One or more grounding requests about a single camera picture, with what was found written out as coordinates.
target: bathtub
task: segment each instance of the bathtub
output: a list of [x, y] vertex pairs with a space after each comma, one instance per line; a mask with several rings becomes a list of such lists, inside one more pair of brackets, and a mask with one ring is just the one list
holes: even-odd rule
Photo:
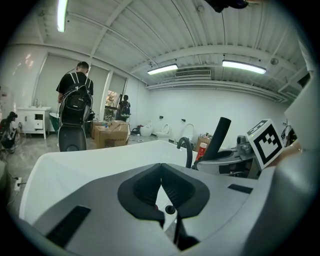
[[[156, 163], [186, 165], [187, 150], [162, 140], [112, 148], [54, 152], [42, 155], [29, 176], [20, 204], [19, 217], [33, 225], [51, 206], [83, 185], [98, 178]], [[197, 152], [193, 151], [193, 161]], [[172, 205], [162, 186], [156, 200], [165, 214], [163, 229], [175, 220], [177, 213], [167, 214]]]

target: white wall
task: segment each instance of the white wall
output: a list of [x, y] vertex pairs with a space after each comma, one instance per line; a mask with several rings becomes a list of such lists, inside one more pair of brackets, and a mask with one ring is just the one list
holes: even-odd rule
[[148, 104], [154, 131], [160, 131], [168, 123], [172, 128], [172, 140], [180, 138], [185, 125], [181, 119], [194, 125], [193, 143], [199, 134], [214, 134], [220, 117], [230, 119], [223, 148], [234, 147], [237, 136], [244, 135], [262, 119], [272, 119], [281, 134], [287, 108], [287, 105], [250, 94], [196, 89], [151, 91]]
[[138, 94], [145, 95], [149, 93], [145, 89], [144, 83], [139, 82], [135, 77], [106, 62], [98, 59], [89, 59], [87, 55], [57, 47], [28, 44], [8, 46], [1, 56], [0, 104], [2, 106], [3, 118], [10, 111], [16, 111], [16, 107], [28, 107], [32, 105], [36, 84], [38, 83], [40, 71], [48, 53], [74, 60], [86, 61], [102, 69], [114, 71], [116, 74], [126, 78], [127, 82], [124, 93], [129, 96], [129, 102], [131, 103], [131, 129], [136, 127], [137, 123], [140, 124], [139, 118], [144, 114], [137, 114], [136, 111], [145, 111], [145, 109], [138, 107], [138, 105], [141, 106], [141, 103], [138, 102], [137, 97]]

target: floor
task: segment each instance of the floor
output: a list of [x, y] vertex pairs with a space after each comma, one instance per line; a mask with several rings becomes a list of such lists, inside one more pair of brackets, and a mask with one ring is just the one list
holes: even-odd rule
[[[128, 145], [155, 141], [157, 138], [155, 136], [141, 137], [130, 135]], [[92, 138], [87, 138], [87, 149], [96, 149], [96, 144]], [[28, 181], [29, 175], [36, 164], [38, 158], [46, 153], [59, 152], [57, 146], [58, 137], [56, 134], [51, 134], [44, 140], [43, 136], [40, 134], [30, 135], [27, 134], [26, 137], [22, 136], [17, 142], [17, 148], [13, 154], [7, 154], [5, 160], [7, 161], [6, 169], [12, 177], [21, 177], [22, 183]], [[16, 180], [9, 179], [9, 200], [7, 209], [9, 213], [18, 216], [20, 209], [20, 202], [24, 192], [24, 184], [21, 184], [20, 191], [17, 193], [14, 190]]]

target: power strip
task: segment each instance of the power strip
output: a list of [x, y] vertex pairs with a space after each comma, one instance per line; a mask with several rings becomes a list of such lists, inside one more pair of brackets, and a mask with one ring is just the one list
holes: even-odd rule
[[20, 185], [18, 185], [18, 184], [20, 184], [20, 183], [22, 183], [22, 178], [20, 177], [20, 178], [18, 178], [16, 181], [15, 181], [15, 184], [14, 184], [14, 191], [20, 191]]

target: black faucet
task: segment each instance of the black faucet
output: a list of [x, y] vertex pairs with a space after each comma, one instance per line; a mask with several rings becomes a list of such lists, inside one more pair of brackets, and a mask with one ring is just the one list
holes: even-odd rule
[[179, 140], [178, 144], [176, 145], [176, 148], [180, 149], [183, 142], [186, 145], [186, 164], [185, 164], [185, 167], [190, 169], [191, 165], [192, 165], [192, 148], [191, 148], [190, 140], [187, 137], [182, 137]]

